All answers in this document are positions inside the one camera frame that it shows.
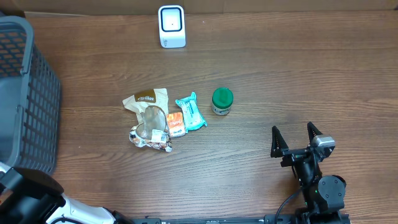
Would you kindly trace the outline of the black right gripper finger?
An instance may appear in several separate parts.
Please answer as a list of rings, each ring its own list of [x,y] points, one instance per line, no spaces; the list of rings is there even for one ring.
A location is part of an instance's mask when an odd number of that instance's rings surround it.
[[[271,157],[278,158],[284,155],[284,151],[288,151],[289,147],[282,137],[277,126],[272,127],[272,145]]]
[[[307,123],[307,131],[310,145],[320,145],[323,133],[319,131],[312,122]]]

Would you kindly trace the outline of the green lid seasoning jar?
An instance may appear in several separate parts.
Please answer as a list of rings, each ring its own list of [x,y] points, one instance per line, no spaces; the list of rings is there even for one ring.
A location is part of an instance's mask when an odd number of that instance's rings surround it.
[[[227,115],[231,110],[233,100],[233,92],[229,88],[217,88],[211,98],[212,111],[220,116]]]

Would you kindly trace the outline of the teal wet wipes pack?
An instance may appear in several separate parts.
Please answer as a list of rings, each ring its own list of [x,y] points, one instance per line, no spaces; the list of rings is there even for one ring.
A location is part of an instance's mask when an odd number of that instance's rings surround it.
[[[197,95],[195,92],[192,92],[188,97],[175,100],[175,102],[182,110],[186,133],[200,129],[202,126],[208,126],[208,123],[198,108]]]

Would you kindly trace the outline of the beige brown snack bag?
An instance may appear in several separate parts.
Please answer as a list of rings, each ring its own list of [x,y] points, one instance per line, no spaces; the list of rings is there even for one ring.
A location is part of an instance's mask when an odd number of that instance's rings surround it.
[[[168,102],[165,88],[144,90],[123,100],[125,109],[134,112],[137,117],[138,125],[129,132],[129,139],[135,146],[172,151],[167,126]]]

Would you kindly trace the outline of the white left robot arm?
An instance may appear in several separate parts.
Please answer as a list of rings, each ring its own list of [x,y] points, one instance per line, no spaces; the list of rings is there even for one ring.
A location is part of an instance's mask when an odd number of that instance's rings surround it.
[[[41,170],[1,163],[1,223],[115,224],[133,221],[117,211],[71,199],[63,187]]]

